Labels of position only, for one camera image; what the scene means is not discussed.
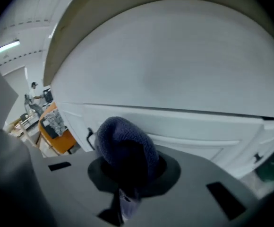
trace white ceiling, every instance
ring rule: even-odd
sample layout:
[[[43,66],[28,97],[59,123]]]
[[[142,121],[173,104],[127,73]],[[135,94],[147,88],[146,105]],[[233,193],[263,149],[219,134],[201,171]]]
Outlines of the white ceiling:
[[[20,45],[0,53],[0,71],[7,74],[39,61],[42,66],[48,38],[71,0],[13,0],[0,17],[0,47],[14,40]]]

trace black slot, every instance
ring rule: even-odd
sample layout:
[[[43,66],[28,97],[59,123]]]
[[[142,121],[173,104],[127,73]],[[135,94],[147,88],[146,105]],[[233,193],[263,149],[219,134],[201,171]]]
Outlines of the black slot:
[[[206,185],[229,220],[242,214],[246,208],[219,182]]]
[[[62,168],[68,167],[68,166],[71,166],[70,162],[65,161],[65,162],[54,164],[54,165],[49,165],[48,167],[51,171],[56,171],[56,170],[59,170],[59,169],[62,169]]]

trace man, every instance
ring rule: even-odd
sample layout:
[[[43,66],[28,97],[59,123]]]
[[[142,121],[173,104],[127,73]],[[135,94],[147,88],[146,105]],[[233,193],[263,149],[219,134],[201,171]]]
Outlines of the man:
[[[36,96],[35,95],[34,89],[36,88],[36,86],[37,86],[37,83],[36,82],[32,82],[32,84],[31,84],[31,90],[29,92],[29,97],[30,97],[29,106],[30,106],[31,109],[35,110],[35,112],[37,113],[38,117],[40,118],[41,115],[43,114],[43,110],[42,110],[42,108],[39,105],[37,105],[34,102],[34,100],[35,99],[40,99],[40,98],[42,98],[42,96]]]

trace blue towel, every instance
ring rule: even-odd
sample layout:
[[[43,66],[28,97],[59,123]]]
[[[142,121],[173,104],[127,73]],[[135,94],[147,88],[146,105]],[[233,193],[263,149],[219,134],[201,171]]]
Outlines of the blue towel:
[[[108,118],[96,133],[95,147],[129,186],[138,187],[138,181],[142,185],[155,178],[158,153],[148,135],[130,121]]]

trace gray pants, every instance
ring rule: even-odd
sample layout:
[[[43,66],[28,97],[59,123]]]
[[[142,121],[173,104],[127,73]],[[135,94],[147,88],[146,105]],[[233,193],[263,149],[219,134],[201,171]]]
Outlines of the gray pants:
[[[43,114],[43,109],[37,105],[37,104],[32,104],[32,105],[29,105],[31,109],[34,109],[35,112],[37,113],[38,117],[40,118],[41,115]]]

